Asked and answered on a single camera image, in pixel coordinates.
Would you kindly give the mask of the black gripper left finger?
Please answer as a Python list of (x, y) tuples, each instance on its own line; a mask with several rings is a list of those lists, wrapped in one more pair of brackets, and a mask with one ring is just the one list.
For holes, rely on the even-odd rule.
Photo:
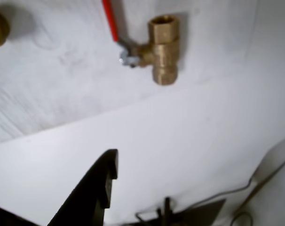
[[(118, 151), (104, 152), (87, 171), (65, 202), (48, 218), (49, 226), (102, 226), (110, 207), (112, 181), (118, 177)], [(15, 209), (0, 205), (0, 226), (35, 226), (21, 210), (25, 201), (10, 198)]]

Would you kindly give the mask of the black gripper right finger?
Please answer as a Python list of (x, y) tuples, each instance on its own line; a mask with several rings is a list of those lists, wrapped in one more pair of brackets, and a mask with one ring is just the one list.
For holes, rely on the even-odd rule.
[(178, 213), (173, 213), (170, 202), (170, 199), (165, 199), (164, 212), (158, 217), (157, 226), (211, 226), (226, 200), (215, 201)]

